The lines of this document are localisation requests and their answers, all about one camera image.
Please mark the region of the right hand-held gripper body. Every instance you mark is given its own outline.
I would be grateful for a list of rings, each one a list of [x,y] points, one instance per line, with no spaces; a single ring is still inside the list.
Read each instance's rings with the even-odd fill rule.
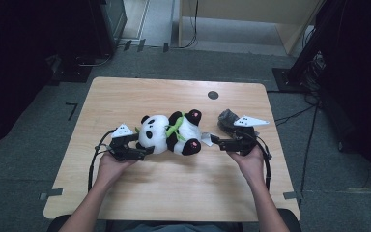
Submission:
[[[248,155],[251,150],[257,145],[258,132],[255,130],[257,126],[265,126],[270,122],[250,116],[242,116],[238,118],[233,125],[235,128],[234,137],[240,143],[239,152],[242,156]]]

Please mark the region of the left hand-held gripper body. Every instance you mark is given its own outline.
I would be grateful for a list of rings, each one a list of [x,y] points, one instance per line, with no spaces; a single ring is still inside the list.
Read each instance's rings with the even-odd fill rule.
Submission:
[[[125,160],[124,154],[129,149],[129,145],[123,144],[123,137],[131,134],[134,133],[126,124],[120,125],[112,132],[109,152],[116,160]]]

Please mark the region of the grey fuzzy cloth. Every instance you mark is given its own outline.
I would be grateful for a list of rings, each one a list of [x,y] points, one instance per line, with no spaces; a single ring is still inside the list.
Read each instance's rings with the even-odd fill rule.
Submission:
[[[218,116],[218,127],[231,136],[236,130],[234,123],[239,119],[239,116],[232,112],[230,109],[222,111]]]

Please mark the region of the panda plush toy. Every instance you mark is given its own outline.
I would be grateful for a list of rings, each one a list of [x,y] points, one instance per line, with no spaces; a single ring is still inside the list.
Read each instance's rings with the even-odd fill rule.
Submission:
[[[153,148],[154,154],[171,151],[177,155],[190,156],[201,151],[203,133],[199,124],[202,112],[191,109],[188,112],[176,111],[165,115],[146,115],[137,129],[136,147]]]

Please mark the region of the person's right hand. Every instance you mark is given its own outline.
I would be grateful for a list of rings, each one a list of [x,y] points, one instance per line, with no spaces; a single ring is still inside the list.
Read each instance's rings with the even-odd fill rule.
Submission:
[[[266,186],[263,152],[258,146],[255,146],[246,156],[241,156],[236,152],[228,152],[228,155],[237,163],[252,188],[264,188]]]

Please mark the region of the person's left hand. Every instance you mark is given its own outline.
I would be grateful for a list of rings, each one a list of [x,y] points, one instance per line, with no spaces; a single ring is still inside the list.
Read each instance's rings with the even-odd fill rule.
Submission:
[[[118,161],[110,153],[104,153],[100,158],[94,189],[109,190],[124,171],[135,164],[135,160]]]

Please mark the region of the black floor tape corner mark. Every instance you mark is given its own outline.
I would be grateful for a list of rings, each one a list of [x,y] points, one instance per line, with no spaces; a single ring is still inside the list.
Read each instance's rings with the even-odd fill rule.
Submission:
[[[65,105],[72,107],[71,113],[68,117],[68,121],[70,121],[72,119],[77,107],[78,107],[78,103],[76,103],[76,102],[66,102]]]

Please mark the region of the black metal stand with pole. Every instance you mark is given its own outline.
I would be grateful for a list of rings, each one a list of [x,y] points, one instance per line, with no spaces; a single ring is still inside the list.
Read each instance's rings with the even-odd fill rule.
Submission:
[[[304,72],[328,37],[328,30],[336,22],[347,0],[328,0],[316,16],[316,29],[297,61],[290,69],[273,68],[272,73],[278,91],[282,93],[306,93]]]

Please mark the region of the person's grey-blue clothing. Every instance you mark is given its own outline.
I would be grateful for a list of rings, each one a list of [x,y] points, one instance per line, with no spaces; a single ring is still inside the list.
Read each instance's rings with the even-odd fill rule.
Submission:
[[[106,223],[106,232],[243,232],[239,222],[130,221]]]

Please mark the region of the black flat stand base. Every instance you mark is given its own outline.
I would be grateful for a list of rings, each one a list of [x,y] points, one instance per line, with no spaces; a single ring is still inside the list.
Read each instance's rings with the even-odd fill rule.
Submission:
[[[75,58],[63,60],[59,55],[48,57],[46,63],[53,71],[48,81],[51,86],[58,86],[61,82],[86,83],[92,70],[90,66],[80,64]]]

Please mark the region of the black equipment cabinet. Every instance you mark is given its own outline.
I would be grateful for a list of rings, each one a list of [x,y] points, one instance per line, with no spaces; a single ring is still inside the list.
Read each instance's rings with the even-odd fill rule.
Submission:
[[[100,55],[113,55],[127,23],[123,0],[89,0]]]

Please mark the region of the dark curtain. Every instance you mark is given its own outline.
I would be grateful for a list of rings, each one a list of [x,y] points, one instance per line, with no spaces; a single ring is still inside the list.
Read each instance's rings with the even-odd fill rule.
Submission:
[[[318,19],[334,4],[328,25],[317,26],[326,64],[318,82],[339,110],[332,121],[341,140],[371,162],[371,0],[328,0]]]
[[[0,0],[0,139],[53,75],[46,59],[67,49],[85,0]]]

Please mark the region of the light wooden cabinet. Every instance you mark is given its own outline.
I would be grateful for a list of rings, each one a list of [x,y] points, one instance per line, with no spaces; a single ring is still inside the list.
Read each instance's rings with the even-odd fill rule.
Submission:
[[[179,43],[183,17],[274,23],[287,54],[313,22],[326,0],[180,0]]]

